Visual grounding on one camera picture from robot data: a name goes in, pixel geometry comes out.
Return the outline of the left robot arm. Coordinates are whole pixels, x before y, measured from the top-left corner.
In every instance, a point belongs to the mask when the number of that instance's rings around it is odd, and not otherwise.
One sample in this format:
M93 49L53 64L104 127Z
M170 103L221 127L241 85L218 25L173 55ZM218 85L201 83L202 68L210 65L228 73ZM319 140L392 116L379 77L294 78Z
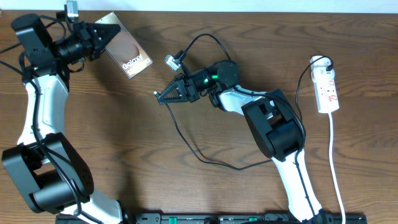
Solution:
M11 23L23 47L17 72L28 105L22 134L2 153L2 164L35 213L68 215L73 222L128 223L120 202L95 189L88 165L64 134L70 65L99 58L121 28L59 12L50 23L60 24L63 36L53 40L44 20L26 14Z

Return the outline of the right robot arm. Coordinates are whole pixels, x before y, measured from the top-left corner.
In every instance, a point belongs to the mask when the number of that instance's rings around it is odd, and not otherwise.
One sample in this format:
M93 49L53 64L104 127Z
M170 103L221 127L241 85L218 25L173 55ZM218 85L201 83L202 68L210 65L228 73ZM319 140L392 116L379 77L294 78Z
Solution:
M284 94L278 90L250 91L239 85L232 60L215 62L195 72L172 56L165 63L175 76L156 97L160 104L191 102L208 96L212 105L245 117L260 151L273 161L287 193L289 211L300 222L315 223L323 211L305 165L305 128Z

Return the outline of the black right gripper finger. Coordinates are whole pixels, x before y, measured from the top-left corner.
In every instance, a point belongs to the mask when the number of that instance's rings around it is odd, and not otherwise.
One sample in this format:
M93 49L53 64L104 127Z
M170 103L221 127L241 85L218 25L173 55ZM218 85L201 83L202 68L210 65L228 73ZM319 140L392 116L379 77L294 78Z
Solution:
M176 90L172 90L167 93L160 93L157 95L157 101L160 104L168 104L168 103L183 103L187 102L182 98L179 88Z
M182 76L175 76L172 81L165 87L165 89L162 91L162 93L167 93L172 90L176 90L180 88L180 86L183 85L183 77Z

